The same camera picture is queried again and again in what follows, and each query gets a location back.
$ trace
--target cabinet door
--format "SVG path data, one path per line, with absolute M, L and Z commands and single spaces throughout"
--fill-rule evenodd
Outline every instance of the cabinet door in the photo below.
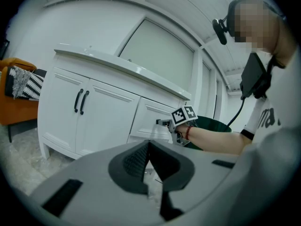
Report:
M 42 136 L 52 143 L 75 152 L 75 133 L 79 110 L 76 113 L 74 104 L 80 90 L 86 89 L 89 78 L 54 68 L 50 83 L 44 93 L 48 93 L 46 103 L 41 107 Z M 83 93 L 79 94 L 79 109 Z
M 156 119 L 171 119 L 173 108 L 141 98 L 131 129 L 131 136 L 149 139 L 169 140 L 171 135 L 167 127 L 156 125 Z
M 76 153 L 85 155 L 127 143 L 140 97 L 92 79 L 87 90 L 84 113 L 78 120 Z

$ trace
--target green bucket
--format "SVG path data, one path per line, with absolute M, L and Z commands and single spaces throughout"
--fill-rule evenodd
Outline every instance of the green bucket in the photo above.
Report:
M 227 125 L 225 125 L 224 123 L 204 116 L 198 116 L 198 119 L 195 120 L 195 122 L 199 128 L 210 130 L 210 131 L 217 131 L 217 132 L 232 131 L 231 128 L 230 127 L 227 128 Z M 201 148 L 197 147 L 192 142 L 186 144 L 185 147 L 201 150 Z

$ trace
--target white cabinet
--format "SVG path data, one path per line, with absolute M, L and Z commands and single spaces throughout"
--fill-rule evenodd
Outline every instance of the white cabinet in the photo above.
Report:
M 169 140 L 171 136 L 167 127 L 156 125 L 156 119 L 170 119 L 172 111 L 174 109 L 169 106 L 141 98 L 128 142 L 135 141 L 136 137 Z
M 168 129 L 156 120 L 170 119 L 179 97 L 97 62 L 60 55 L 54 63 L 38 110 L 45 158 L 49 147 L 77 159 L 131 141 L 170 141 Z
M 75 152 L 79 113 L 75 113 L 74 103 L 80 90 L 86 88 L 89 78 L 54 68 L 48 80 L 48 92 L 41 102 L 43 106 L 39 106 L 39 134 L 55 145 Z
M 48 146 L 77 159 L 127 143 L 139 96 L 59 68 L 48 73 L 38 115 L 44 157 Z
M 83 115 L 79 115 L 76 153 L 85 155 L 127 142 L 139 96 L 90 80 Z

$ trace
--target black cabinet handle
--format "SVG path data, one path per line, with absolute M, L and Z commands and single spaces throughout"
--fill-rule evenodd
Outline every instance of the black cabinet handle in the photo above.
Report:
M 83 100 L 81 101 L 81 105 L 80 105 L 80 114 L 83 115 L 84 112 L 83 112 L 83 107 L 84 107 L 84 103 L 85 103 L 85 100 L 86 100 L 86 97 L 87 95 L 89 94 L 89 90 L 87 90 L 84 94 L 84 97 L 83 97 Z
M 81 93 L 83 93 L 84 92 L 84 90 L 83 89 L 80 89 L 80 91 L 77 93 L 77 96 L 76 96 L 76 99 L 75 99 L 75 104 L 74 104 L 74 111 L 75 111 L 75 113 L 77 113 L 77 111 L 78 111 L 78 109 L 76 109 L 76 107 L 77 107 L 77 102 L 78 102 L 78 100 L 79 100 L 79 96 L 81 95 Z

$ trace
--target red bracelet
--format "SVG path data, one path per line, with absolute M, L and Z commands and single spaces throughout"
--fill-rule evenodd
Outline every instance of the red bracelet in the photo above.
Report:
M 187 128 L 187 131 L 186 131 L 186 140 L 188 140 L 188 134 L 189 134 L 189 131 L 190 131 L 190 129 L 191 129 L 191 127 L 193 127 L 193 126 L 189 126 L 188 128 Z

